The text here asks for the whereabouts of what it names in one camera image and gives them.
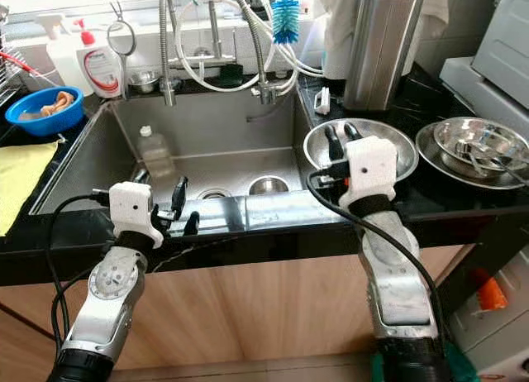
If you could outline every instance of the white bottle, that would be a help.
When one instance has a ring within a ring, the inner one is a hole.
[[[84,30],[83,20],[75,23],[82,28],[84,47],[77,50],[77,58],[84,77],[99,97],[117,97],[122,93],[119,58],[106,39],[97,39],[92,32]]]
[[[176,170],[164,136],[153,134],[150,126],[143,126],[140,129],[140,135],[138,150],[150,176],[152,178],[175,178]]]
[[[46,45],[46,52],[53,65],[56,67],[60,78],[67,86],[80,88],[85,96],[93,93],[92,86],[84,77],[83,71],[77,61],[76,50],[83,47],[80,39],[72,36],[71,32],[63,25],[63,14],[41,14],[35,22],[41,24],[50,38]],[[69,34],[62,36],[60,28]]]

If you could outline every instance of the dish rack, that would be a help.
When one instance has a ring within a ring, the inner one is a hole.
[[[0,26],[0,51],[12,55],[22,62],[26,62],[22,53],[6,40],[4,25]],[[26,91],[26,85],[21,81],[19,73],[22,69],[0,56],[0,107],[19,91]]]

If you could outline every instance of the blue bowl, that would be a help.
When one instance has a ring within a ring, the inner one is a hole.
[[[74,96],[65,110],[35,120],[18,120],[23,113],[39,113],[45,105],[53,105],[59,91]],[[16,101],[6,111],[6,120],[33,136],[49,136],[68,130],[83,119],[83,92],[76,87],[53,87],[30,94]]]

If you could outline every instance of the stainless steel sink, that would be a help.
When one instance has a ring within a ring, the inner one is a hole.
[[[131,179],[143,167],[136,142],[144,125],[164,134],[178,174],[189,178],[190,201],[247,196],[252,182],[266,175],[281,178],[290,192],[305,189],[308,124],[296,93],[270,106],[250,92],[185,94],[177,101],[177,107],[160,97],[105,104],[31,212],[50,213],[71,196]],[[155,202],[170,203],[175,182],[148,183]],[[79,202],[67,210],[96,207]]]

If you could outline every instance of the black countertop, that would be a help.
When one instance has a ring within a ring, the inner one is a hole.
[[[301,77],[300,94],[307,109],[310,125],[316,126],[343,117],[372,118],[386,122],[412,139],[426,124],[447,117],[471,116],[450,92],[416,65],[401,82],[395,103],[387,112],[359,114],[345,111],[339,99],[331,100],[327,116],[312,111],[314,95],[322,85],[340,94],[343,83],[325,83],[321,79]],[[86,102],[85,112],[93,115],[98,99]],[[33,194],[24,204],[13,228],[0,238],[0,285],[29,284],[50,281],[42,246],[46,215],[28,215],[60,162],[72,151],[75,138],[83,132],[88,119],[64,133],[68,140],[54,155]],[[0,146],[50,142],[55,138],[36,139],[20,129],[5,128],[0,123]],[[521,214],[529,218],[529,193],[517,189],[494,192],[476,189],[445,177],[421,160],[417,170],[396,185],[393,204],[421,246],[443,246],[473,242],[480,232],[500,215]],[[95,262],[102,244],[112,239],[108,211],[84,210],[65,212],[58,219],[54,235],[54,260],[63,279],[68,279]],[[327,224],[300,225],[268,231],[219,233],[207,236],[174,237],[162,249],[149,254],[156,265],[169,255],[194,242],[195,250],[164,266],[163,270],[181,270],[219,265],[234,265],[270,260],[289,260],[317,256],[345,255],[357,251],[357,240],[340,218]]]

